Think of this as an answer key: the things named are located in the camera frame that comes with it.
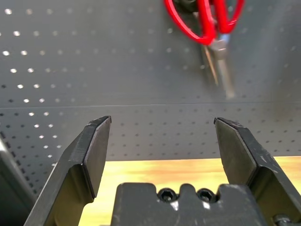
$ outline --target gray pegboard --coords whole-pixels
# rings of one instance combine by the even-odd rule
[[[5,0],[4,140],[38,192],[64,148],[103,115],[113,120],[108,160],[219,157],[215,116],[246,125],[274,155],[300,155],[300,10],[297,0],[246,3],[227,100],[161,0]]]

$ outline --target scissor handle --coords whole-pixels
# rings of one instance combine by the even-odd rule
[[[225,0],[213,0],[215,7],[216,20],[220,33],[230,33],[233,31],[236,22],[241,14],[245,0],[238,0],[233,14],[233,17],[228,20],[228,9],[225,4]]]
[[[197,0],[199,20],[203,28],[203,36],[198,36],[195,34],[181,19],[177,10],[174,7],[173,0],[165,0],[165,5],[168,13],[170,14],[173,21],[178,25],[178,27],[191,39],[203,44],[209,45],[215,38],[214,22],[211,15],[209,0]]]
[[[181,19],[177,10],[174,7],[173,0],[165,0],[165,5],[168,13],[170,14],[172,20],[177,24],[177,26],[191,39],[203,44],[210,45],[211,42],[216,37],[215,25],[211,14],[209,0],[196,0],[198,4],[199,21],[203,28],[203,35],[198,36],[195,34]],[[220,27],[221,33],[230,33],[238,20],[238,17],[242,11],[242,6],[244,0],[238,0],[238,5],[235,9],[233,18],[228,21],[228,13],[224,0],[213,0],[216,9],[217,22]]]

